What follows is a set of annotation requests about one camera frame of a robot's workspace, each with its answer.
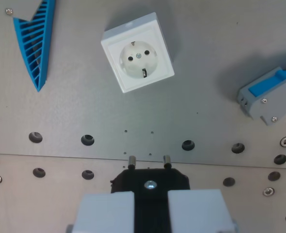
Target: bolt head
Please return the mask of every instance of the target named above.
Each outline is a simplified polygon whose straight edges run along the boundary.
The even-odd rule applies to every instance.
[[[278,120],[278,118],[275,117],[275,116],[274,116],[273,118],[271,118],[271,121],[272,121],[272,122],[276,122],[277,120]]]
[[[274,194],[274,188],[265,188],[264,191],[263,191],[263,195],[265,197],[270,197]]]
[[[144,184],[145,188],[151,190],[157,187],[157,183],[155,181],[146,181]]]
[[[6,8],[6,14],[9,15],[9,16],[13,15],[12,8]]]

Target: blue triangular bracket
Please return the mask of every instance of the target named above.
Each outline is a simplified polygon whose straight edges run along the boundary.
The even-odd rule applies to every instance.
[[[32,21],[13,19],[21,54],[37,91],[47,79],[54,7],[55,0],[43,0]]]

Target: metal plate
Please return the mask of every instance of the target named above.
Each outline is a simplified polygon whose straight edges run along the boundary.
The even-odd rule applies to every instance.
[[[0,155],[0,233],[70,233],[84,194],[110,192],[110,180],[127,166],[126,161]],[[163,164],[137,162],[137,168],[158,168]],[[36,167],[44,178],[32,174]],[[187,175],[191,189],[220,189],[240,233],[286,232],[286,169],[281,178],[267,179],[272,168],[173,164]],[[94,172],[84,180],[82,171]],[[222,185],[233,177],[232,187]],[[275,194],[262,191],[273,187]]]
[[[123,94],[101,36],[151,12],[175,76]],[[12,19],[0,14],[0,154],[141,161],[169,154],[174,162],[272,167],[286,154],[279,145],[286,116],[268,127],[244,116],[235,98],[277,66],[286,68],[286,0],[62,0],[48,80],[37,93]],[[43,141],[30,142],[30,132]],[[80,142],[84,134],[93,146]],[[194,150],[182,150],[185,140]],[[231,152],[237,142],[246,147],[239,155]]]

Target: white socket outlet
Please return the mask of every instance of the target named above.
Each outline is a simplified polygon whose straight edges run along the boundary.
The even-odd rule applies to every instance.
[[[105,31],[101,44],[123,93],[174,75],[156,13]]]

